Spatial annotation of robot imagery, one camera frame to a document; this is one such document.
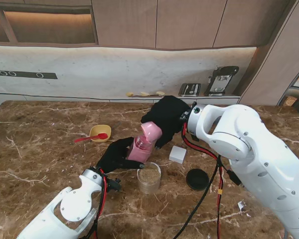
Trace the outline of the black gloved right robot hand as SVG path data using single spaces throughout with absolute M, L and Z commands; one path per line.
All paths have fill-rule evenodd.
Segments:
M 164 96 L 142 117 L 141 123 L 153 122 L 162 131 L 161 137 L 155 143 L 156 148 L 162 148 L 181 131 L 180 117 L 189 109 L 190 106 L 183 100 L 175 96 Z

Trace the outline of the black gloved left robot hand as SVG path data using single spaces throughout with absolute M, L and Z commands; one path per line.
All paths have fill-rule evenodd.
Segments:
M 133 137 L 127 137 L 112 142 L 96 164 L 96 168 L 101 168 L 105 174 L 116 169 L 143 169 L 145 167 L 143 163 L 127 160 L 129 147 L 133 141 Z

